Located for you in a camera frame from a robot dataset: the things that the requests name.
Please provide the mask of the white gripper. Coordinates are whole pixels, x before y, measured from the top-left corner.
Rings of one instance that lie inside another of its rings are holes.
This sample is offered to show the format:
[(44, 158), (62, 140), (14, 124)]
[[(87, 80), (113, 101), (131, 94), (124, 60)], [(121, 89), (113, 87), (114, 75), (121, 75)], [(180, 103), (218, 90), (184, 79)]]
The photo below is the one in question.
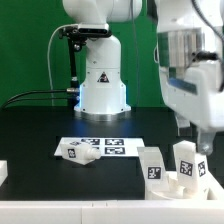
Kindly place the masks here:
[(164, 103), (176, 112), (179, 136), (190, 135), (190, 122), (201, 128), (198, 130), (197, 151), (209, 156), (213, 152), (213, 132), (224, 131), (224, 91), (219, 92), (221, 65), (217, 61), (194, 63), (183, 75), (183, 82), (189, 84), (188, 89), (173, 86), (169, 70), (159, 68), (162, 97)]

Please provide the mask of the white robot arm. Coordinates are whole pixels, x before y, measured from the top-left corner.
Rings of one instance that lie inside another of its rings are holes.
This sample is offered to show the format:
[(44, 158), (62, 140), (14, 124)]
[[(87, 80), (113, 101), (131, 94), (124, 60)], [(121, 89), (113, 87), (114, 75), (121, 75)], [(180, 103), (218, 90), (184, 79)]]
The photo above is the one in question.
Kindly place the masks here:
[[(63, 7), (75, 20), (64, 29), (71, 48), (87, 48), (75, 114), (96, 120), (126, 115), (121, 44), (108, 24), (136, 18), (142, 0), (63, 0)], [(224, 0), (149, 0), (149, 7), (164, 103), (180, 128), (196, 125), (198, 152), (209, 155), (215, 134), (224, 131)]]

